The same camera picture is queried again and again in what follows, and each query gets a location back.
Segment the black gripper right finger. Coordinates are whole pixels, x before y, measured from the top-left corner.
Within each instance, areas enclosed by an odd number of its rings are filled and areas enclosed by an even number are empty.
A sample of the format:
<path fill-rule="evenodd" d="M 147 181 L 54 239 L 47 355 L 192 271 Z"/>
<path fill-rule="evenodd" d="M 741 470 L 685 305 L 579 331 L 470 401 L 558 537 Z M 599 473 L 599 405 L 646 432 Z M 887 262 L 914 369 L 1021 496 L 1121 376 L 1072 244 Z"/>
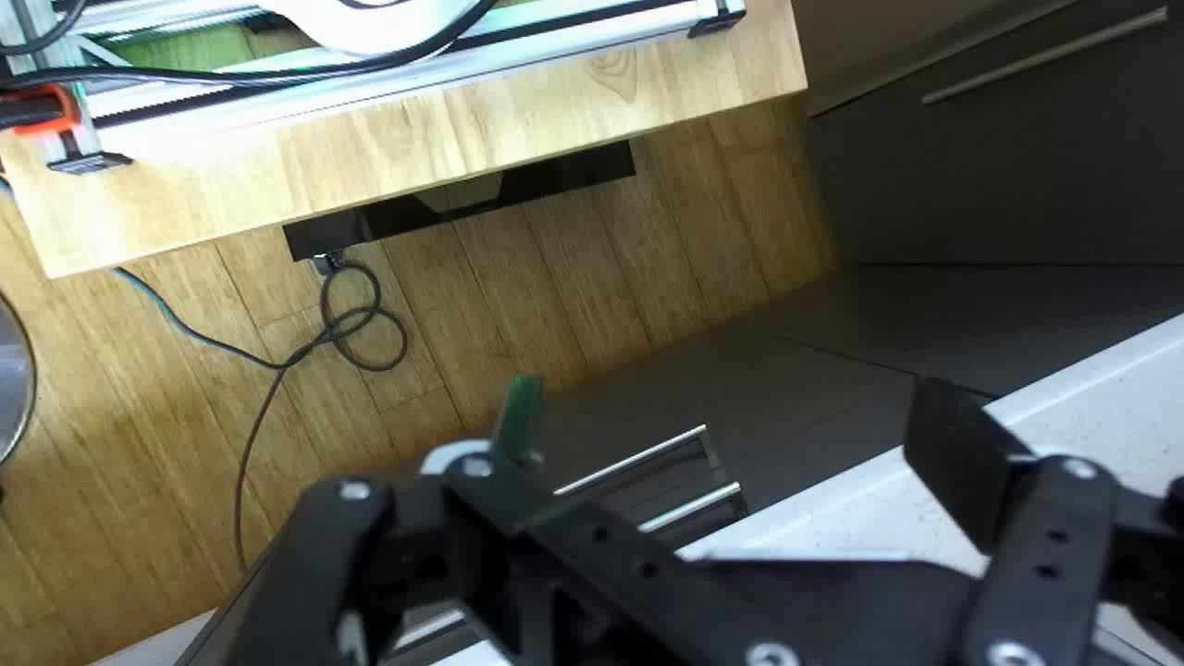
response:
<path fill-rule="evenodd" d="M 1088 666 L 1103 604 L 1184 644 L 1182 481 L 1151 496 L 1097 458 L 1041 455 L 950 381 L 914 385 L 903 458 L 988 558 L 960 666 Z"/>

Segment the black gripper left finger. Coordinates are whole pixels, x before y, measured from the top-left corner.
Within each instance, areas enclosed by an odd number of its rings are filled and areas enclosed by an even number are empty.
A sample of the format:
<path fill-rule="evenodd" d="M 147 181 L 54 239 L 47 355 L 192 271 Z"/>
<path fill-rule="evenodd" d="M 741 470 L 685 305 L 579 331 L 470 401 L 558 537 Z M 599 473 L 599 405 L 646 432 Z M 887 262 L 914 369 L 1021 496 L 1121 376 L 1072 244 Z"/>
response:
<path fill-rule="evenodd" d="M 379 666 L 403 616 L 455 604 L 521 661 L 802 666 L 768 612 L 625 518 L 498 455 L 435 477 L 324 477 L 183 666 Z"/>

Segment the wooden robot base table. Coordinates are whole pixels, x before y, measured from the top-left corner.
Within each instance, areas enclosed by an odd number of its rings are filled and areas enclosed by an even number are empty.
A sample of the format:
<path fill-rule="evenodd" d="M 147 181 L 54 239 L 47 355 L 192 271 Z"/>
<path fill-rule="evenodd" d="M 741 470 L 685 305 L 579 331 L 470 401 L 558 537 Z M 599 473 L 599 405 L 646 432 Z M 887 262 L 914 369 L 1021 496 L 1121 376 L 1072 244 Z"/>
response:
<path fill-rule="evenodd" d="M 455 184 L 807 88 L 792 0 L 750 0 L 717 38 L 569 56 L 190 148 L 142 141 L 107 173 L 54 173 L 5 143 L 41 271 L 107 271 L 163 251 Z"/>

